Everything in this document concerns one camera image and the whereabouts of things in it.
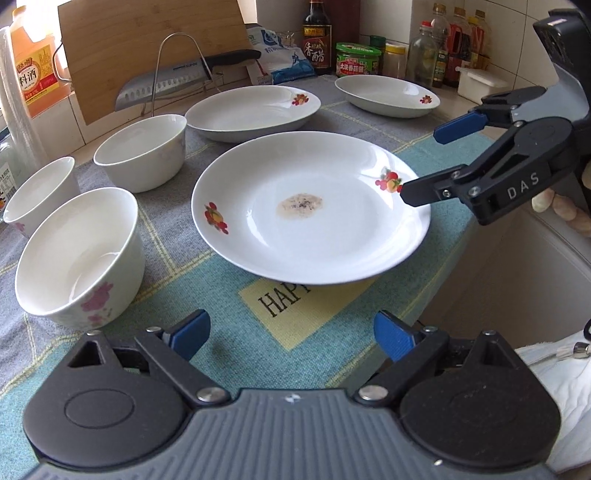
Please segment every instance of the white bowl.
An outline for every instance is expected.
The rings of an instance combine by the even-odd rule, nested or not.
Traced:
[[[227,90],[201,100],[185,114],[190,127],[211,140],[242,143],[302,127],[320,109],[305,90],[256,85]]]
[[[183,166],[186,126],[182,115],[140,120],[105,140],[95,152],[95,163],[116,187],[133,193],[160,187]]]
[[[335,82],[353,105],[395,118],[416,118],[427,115],[440,104],[430,90],[405,80],[378,75],[349,75]]]
[[[74,159],[58,158],[21,185],[6,205],[4,222],[31,238],[43,220],[79,194]]]
[[[31,315],[90,330],[116,319],[144,276],[134,196],[91,190],[53,212],[28,241],[14,281]]]

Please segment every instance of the yellow patch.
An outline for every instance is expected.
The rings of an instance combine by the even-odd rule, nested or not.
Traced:
[[[378,277],[335,286],[304,286],[261,278],[239,293],[251,312],[291,350],[367,290]]]

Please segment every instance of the white plate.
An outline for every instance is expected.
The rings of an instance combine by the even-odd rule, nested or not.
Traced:
[[[368,112],[396,118],[427,115],[440,100],[430,90],[404,80],[378,75],[349,75],[335,82],[347,101]]]
[[[302,127],[320,109],[305,90],[256,85],[227,90],[193,105],[185,114],[190,127],[219,142],[242,143]]]
[[[193,221],[219,255],[262,277],[304,285],[361,280],[405,260],[429,226],[430,206],[406,205],[396,182],[384,178],[390,170],[402,182],[417,178],[395,155],[354,137],[269,135],[234,147],[203,172]]]

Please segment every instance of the white dish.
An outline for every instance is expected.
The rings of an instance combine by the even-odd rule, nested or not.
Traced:
[[[144,265],[137,201],[107,187],[70,200],[40,225],[22,252],[14,287],[29,314],[91,330],[129,306]]]
[[[31,238],[43,220],[79,194],[74,159],[58,158],[21,185],[6,205],[4,222]]]
[[[227,90],[193,105],[190,127],[211,140],[242,143],[302,127],[320,109],[316,95],[293,87],[256,85]]]
[[[95,152],[95,164],[116,187],[130,192],[160,187],[183,166],[186,126],[182,115],[141,120],[105,140]]]
[[[402,182],[417,178],[364,140],[269,135],[234,147],[203,172],[193,221],[219,255],[262,277],[304,285],[361,280],[405,260],[429,226],[430,206],[406,205],[389,171]]]
[[[378,115],[416,118],[440,104],[430,90],[405,80],[378,75],[349,75],[335,82],[348,102]]]

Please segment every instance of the white cloth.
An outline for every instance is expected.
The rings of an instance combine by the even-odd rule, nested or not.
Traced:
[[[591,343],[581,331],[559,342],[517,349],[560,409],[562,425],[547,462],[557,473],[591,462],[591,359],[544,359],[576,342]]]

